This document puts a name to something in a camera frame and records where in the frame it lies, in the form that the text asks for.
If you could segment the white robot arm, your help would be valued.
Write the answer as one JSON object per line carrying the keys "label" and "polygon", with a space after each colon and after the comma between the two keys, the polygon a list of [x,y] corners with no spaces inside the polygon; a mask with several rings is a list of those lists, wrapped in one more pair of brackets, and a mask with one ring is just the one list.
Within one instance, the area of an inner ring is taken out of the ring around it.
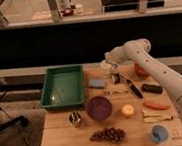
{"label": "white robot arm", "polygon": [[151,57],[148,53],[150,49],[148,39],[136,39],[113,48],[110,52],[106,52],[104,57],[108,63],[113,65],[121,64],[129,59],[137,63],[145,72],[155,78],[182,107],[182,75]]}

